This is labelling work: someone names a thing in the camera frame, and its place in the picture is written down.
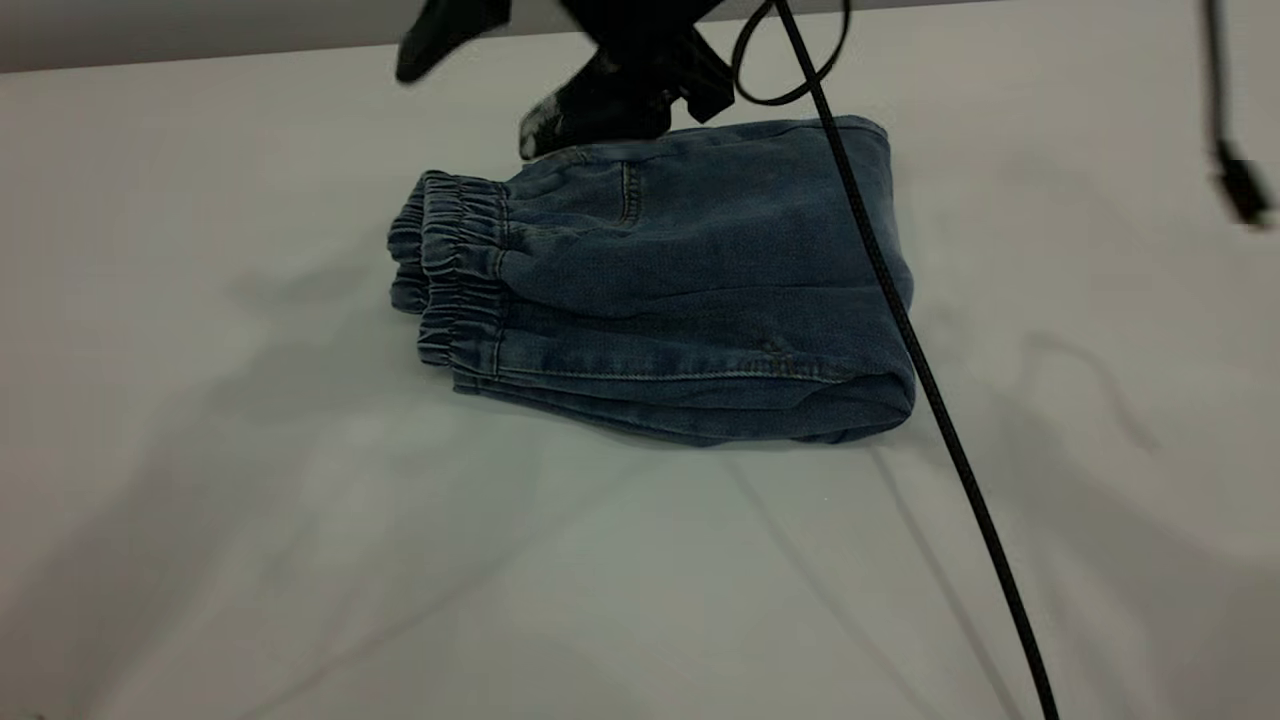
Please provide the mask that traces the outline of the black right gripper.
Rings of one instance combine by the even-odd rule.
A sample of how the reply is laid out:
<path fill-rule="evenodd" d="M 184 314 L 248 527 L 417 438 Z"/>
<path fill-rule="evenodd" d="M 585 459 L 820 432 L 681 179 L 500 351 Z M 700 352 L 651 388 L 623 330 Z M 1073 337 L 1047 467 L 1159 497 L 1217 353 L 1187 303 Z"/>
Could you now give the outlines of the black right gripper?
<path fill-rule="evenodd" d="M 563 1 L 599 46 L 518 123 L 518 156 L 648 141 L 669 131 L 682 99 L 705 123 L 735 104 L 733 73 L 696 23 L 719 1 Z M 511 1 L 425 1 L 402 37 L 396 81 L 415 85 L 458 47 L 509 23 Z"/>

